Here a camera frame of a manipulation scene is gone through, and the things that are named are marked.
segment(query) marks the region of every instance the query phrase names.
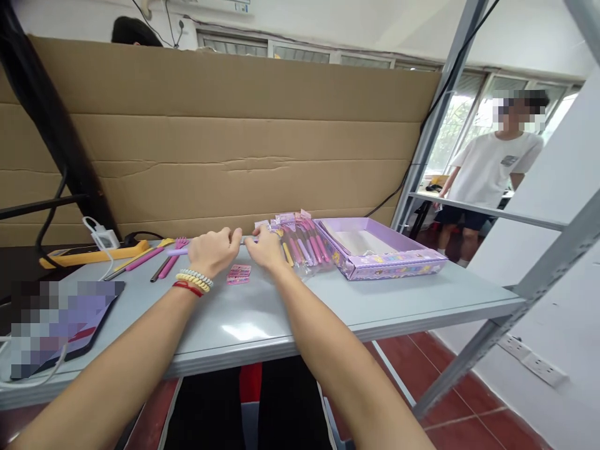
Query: purple box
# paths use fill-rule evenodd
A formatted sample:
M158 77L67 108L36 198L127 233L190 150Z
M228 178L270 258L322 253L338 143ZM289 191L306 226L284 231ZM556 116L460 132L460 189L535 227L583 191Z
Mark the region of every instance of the purple box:
M350 281L436 274L448 261L446 256L435 250L366 217L313 219L313 222L325 237L325 244L339 270ZM397 251L353 256L328 233L323 222L334 233L365 230Z

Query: wall socket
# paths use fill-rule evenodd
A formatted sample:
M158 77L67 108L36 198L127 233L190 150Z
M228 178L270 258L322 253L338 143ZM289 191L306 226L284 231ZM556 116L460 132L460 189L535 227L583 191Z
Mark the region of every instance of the wall socket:
M505 334L498 342L498 345L519 361L522 361L531 354L529 347L510 334Z
M550 365L549 362L544 361L535 353L530 353L521 362L525 367L553 388L561 384L567 378L566 374L560 369Z

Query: gray table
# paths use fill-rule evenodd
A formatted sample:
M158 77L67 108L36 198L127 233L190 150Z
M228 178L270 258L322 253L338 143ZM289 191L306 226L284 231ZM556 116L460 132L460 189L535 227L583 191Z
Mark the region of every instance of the gray table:
M0 389L0 409L44 403L55 398L169 289L177 271L189 263L187 256L180 257L167 279L150 283L150 277L163 261L164 256L159 255L116 278L125 281L126 288L117 299L94 347L86 355L65 362L43 386ZM244 246L235 263L252 265L250 283L227 286L225 272L215 280L216 287L211 294L198 302L165 378L298 354L274 284L251 261ZM95 281L105 272L106 264L88 264L60 283ZM334 269L317 274L306 284L362 341L507 316L523 301L512 292L450 262L437 275L349 282ZM9 376L9 352L5 353L0 361L3 379Z

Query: metal shelf frame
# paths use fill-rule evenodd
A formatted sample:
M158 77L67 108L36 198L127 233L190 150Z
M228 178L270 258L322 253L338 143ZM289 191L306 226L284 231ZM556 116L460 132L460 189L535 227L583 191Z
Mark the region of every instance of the metal shelf frame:
M10 0L0 1L0 62L12 90L36 125L71 192L70 196L0 209L0 220L76 203L83 216L92 216L114 230L120 240L96 172Z
M467 0L459 22L454 41L442 71L442 78L436 92L436 97L448 79L448 74L455 64L455 76L450 81L446 92L435 111L427 121L421 134L412 164L406 176L406 183L400 195L391 227L400 231L404 228L411 215L414 199L431 201L431 197L418 194L417 190L423 179L425 168L433 150L443 118L448 110L451 91L453 91L466 62L469 47L457 57L458 49L465 43L471 30L481 20L486 10L488 0ZM600 9L594 5L594 0L565 1L571 16L575 20L581 34L587 41L596 62L600 65ZM533 226L553 229L561 232L540 260L527 272L512 291L522 297L523 305L512 315L488 320L457 355L454 361L429 387L423 397L416 403L413 413L422 419L433 406L466 375L477 362L507 333L544 295L555 285L600 239L600 191L587 202L570 224L544 221L534 217L512 214L500 209L481 208L462 202L447 199L435 199L442 204L452 204L470 211L480 211L508 220L527 223Z

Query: air conditioner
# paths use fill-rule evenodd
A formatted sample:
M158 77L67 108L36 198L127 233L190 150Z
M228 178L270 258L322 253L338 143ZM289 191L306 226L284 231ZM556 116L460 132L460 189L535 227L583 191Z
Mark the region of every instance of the air conditioner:
M224 13L251 15L250 0L170 0L170 3L180 3Z

